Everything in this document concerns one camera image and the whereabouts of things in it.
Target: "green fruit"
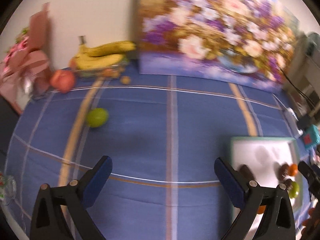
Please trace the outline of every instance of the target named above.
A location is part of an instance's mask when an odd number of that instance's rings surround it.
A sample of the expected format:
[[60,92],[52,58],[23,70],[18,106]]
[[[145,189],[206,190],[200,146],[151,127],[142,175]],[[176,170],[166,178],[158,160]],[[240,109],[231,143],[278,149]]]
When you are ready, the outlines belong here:
[[292,182],[292,189],[289,190],[289,198],[296,198],[299,195],[300,187],[295,181]]
[[87,114],[87,124],[92,128],[102,126],[109,118],[108,111],[103,108],[92,109]]

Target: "metal pin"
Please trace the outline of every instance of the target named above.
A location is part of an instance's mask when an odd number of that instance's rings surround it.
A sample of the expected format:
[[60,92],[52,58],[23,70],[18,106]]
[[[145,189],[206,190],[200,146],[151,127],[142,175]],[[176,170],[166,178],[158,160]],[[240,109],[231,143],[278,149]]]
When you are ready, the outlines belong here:
[[250,180],[249,185],[251,187],[257,187],[258,183],[255,180]]
[[283,189],[283,190],[285,190],[287,188],[286,185],[283,183],[279,184],[279,187],[280,187],[280,189]]
[[40,187],[42,190],[45,190],[48,188],[48,184],[42,184],[41,187]]
[[76,179],[73,179],[72,181],[70,181],[69,185],[70,186],[77,186],[78,185],[78,181]]

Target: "banana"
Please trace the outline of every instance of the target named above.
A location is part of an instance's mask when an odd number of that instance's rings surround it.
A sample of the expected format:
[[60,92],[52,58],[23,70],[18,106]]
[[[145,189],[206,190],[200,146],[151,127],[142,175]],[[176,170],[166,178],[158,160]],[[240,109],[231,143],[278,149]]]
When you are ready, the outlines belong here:
[[79,69],[94,69],[105,68],[119,63],[125,58],[123,54],[112,54],[103,57],[89,57],[87,53],[81,53],[80,51],[74,57],[74,61]]
[[110,54],[123,54],[135,49],[136,45],[132,41],[118,41],[107,43],[95,48],[86,47],[86,52],[89,57],[101,57]]

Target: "white wall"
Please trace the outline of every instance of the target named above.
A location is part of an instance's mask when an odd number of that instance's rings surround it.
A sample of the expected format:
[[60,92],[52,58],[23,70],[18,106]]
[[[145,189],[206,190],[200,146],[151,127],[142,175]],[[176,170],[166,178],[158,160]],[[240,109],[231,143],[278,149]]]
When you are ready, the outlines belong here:
[[[320,33],[320,26],[302,0],[280,0],[299,20],[304,32]],[[133,8],[136,0],[23,0],[0,36],[0,59],[28,25],[29,17],[50,2],[52,22],[48,54],[56,69],[67,67],[76,53],[78,36],[86,35],[88,46],[133,38]]]

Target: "floral painting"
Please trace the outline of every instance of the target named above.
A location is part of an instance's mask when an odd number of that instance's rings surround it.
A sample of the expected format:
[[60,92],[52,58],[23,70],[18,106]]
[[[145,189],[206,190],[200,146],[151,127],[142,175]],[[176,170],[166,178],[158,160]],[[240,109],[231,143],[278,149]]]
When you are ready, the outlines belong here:
[[278,92],[298,20],[278,0],[140,0],[140,72]]

